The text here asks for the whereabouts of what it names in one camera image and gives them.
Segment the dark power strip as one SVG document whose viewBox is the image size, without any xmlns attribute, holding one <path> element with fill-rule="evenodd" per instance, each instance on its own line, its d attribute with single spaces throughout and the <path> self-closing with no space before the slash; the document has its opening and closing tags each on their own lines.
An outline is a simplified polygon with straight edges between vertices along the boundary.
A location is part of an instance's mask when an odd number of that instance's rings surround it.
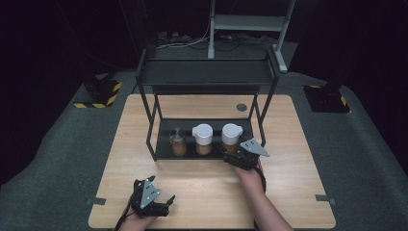
<svg viewBox="0 0 408 231">
<path fill-rule="evenodd" d="M 180 36 L 177 32 L 173 32 L 171 35 L 168 32 L 160 32 L 157 34 L 157 44 L 171 44 L 171 43 L 186 43 L 191 41 L 191 37 L 188 35 Z"/>
</svg>

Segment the black base with yellow stripes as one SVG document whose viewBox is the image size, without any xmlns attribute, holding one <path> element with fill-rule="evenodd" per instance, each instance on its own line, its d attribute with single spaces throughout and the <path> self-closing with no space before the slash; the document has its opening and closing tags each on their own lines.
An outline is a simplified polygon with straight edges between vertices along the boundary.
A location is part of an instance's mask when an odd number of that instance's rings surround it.
<svg viewBox="0 0 408 231">
<path fill-rule="evenodd" d="M 347 114 L 350 108 L 340 88 L 341 85 L 327 83 L 324 86 L 304 86 L 303 91 L 313 112 Z"/>
<path fill-rule="evenodd" d="M 111 107 L 116 100 L 120 87 L 121 83 L 116 80 L 94 77 L 92 81 L 85 82 L 85 89 L 91 101 L 74 101 L 73 106 L 78 109 Z"/>
</svg>

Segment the person's left hand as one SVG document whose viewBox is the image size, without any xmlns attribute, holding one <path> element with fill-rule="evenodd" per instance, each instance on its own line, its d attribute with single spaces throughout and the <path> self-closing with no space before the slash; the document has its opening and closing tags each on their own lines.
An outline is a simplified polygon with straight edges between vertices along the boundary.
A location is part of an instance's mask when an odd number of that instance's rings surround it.
<svg viewBox="0 0 408 231">
<path fill-rule="evenodd" d="M 131 214 L 119 226 L 118 231 L 144 231 L 156 219 L 156 217 L 140 218 L 135 214 Z"/>
</svg>

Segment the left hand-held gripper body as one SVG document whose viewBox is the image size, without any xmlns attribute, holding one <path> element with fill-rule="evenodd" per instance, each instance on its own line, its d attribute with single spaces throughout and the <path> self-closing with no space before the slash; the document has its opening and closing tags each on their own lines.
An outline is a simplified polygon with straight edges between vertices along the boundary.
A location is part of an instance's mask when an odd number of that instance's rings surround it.
<svg viewBox="0 0 408 231">
<path fill-rule="evenodd" d="M 148 180 L 138 180 L 134 182 L 134 190 L 130 196 L 130 207 L 140 218 L 146 217 L 166 217 L 169 207 L 164 203 L 157 203 L 155 199 L 160 195 L 160 191 Z"/>
</svg>

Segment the spice jar with white lid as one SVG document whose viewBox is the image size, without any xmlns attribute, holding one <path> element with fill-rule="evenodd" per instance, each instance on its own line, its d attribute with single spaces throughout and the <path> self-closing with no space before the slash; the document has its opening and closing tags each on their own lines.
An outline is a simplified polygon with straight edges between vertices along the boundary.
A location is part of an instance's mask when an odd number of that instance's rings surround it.
<svg viewBox="0 0 408 231">
<path fill-rule="evenodd" d="M 208 155 L 212 151 L 213 128 L 206 123 L 192 128 L 192 136 L 195 138 L 196 152 L 199 155 Z"/>
<path fill-rule="evenodd" d="M 234 123 L 227 123 L 222 127 L 221 142 L 228 152 L 235 152 L 238 148 L 242 127 Z"/>
</svg>

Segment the glass jar with silver lid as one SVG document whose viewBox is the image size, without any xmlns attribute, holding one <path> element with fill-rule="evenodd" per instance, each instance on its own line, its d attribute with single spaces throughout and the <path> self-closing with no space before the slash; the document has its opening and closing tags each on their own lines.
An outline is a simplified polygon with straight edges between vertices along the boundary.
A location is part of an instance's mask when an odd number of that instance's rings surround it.
<svg viewBox="0 0 408 231">
<path fill-rule="evenodd" d="M 184 156 L 187 153 L 186 136 L 183 129 L 173 128 L 169 132 L 169 141 L 174 155 Z"/>
</svg>

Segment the black two-tier metal rack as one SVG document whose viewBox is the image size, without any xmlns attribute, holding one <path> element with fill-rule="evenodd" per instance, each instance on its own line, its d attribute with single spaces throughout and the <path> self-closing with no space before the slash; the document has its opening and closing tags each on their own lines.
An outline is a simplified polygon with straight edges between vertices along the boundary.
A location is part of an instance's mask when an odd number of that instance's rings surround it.
<svg viewBox="0 0 408 231">
<path fill-rule="evenodd" d="M 251 119 L 256 118 L 261 144 L 266 144 L 263 122 L 280 78 L 276 55 L 268 51 L 262 59 L 161 60 L 147 58 L 143 51 L 137 69 L 140 97 L 149 121 L 146 145 L 155 161 L 171 160 L 169 132 L 180 128 L 187 136 L 187 148 L 192 148 L 192 126 L 195 122 L 209 122 L 215 132 L 212 151 L 206 159 L 219 159 L 221 124 L 227 117 L 209 116 L 165 117 L 159 101 L 161 95 L 251 95 L 248 116 L 235 121 L 243 127 L 246 138 L 253 136 Z"/>
</svg>

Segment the grey metal stand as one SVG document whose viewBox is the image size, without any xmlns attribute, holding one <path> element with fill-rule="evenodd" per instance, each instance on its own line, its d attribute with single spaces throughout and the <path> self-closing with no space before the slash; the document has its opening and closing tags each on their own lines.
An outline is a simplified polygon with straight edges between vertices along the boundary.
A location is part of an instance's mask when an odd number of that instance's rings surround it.
<svg viewBox="0 0 408 231">
<path fill-rule="evenodd" d="M 211 0 L 210 8 L 210 36 L 207 57 L 215 57 L 215 32 L 216 30 L 227 31 L 261 31 L 278 32 L 278 41 L 272 45 L 271 51 L 276 57 L 281 73 L 287 73 L 288 67 L 284 61 L 281 48 L 289 28 L 296 0 L 290 0 L 284 16 L 262 15 L 233 15 L 216 14 L 216 0 Z"/>
</svg>

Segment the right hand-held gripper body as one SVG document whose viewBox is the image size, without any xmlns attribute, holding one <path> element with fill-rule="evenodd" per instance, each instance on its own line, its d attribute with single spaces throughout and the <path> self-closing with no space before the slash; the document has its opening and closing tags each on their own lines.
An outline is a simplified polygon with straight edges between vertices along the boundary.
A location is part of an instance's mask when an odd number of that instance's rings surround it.
<svg viewBox="0 0 408 231">
<path fill-rule="evenodd" d="M 237 150 L 232 153 L 232 157 L 223 161 L 245 170 L 256 168 L 261 156 L 269 156 L 269 153 L 254 139 L 241 142 Z"/>
</svg>

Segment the person's right hand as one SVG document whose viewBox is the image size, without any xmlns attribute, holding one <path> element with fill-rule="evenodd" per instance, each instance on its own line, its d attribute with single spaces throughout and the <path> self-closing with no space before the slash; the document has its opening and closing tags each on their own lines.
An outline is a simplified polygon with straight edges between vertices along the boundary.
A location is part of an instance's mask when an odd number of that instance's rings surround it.
<svg viewBox="0 0 408 231">
<path fill-rule="evenodd" d="M 259 173 L 254 170 L 244 170 L 238 167 L 234 167 L 244 190 L 250 195 L 263 194 L 264 188 L 262 179 Z"/>
</svg>

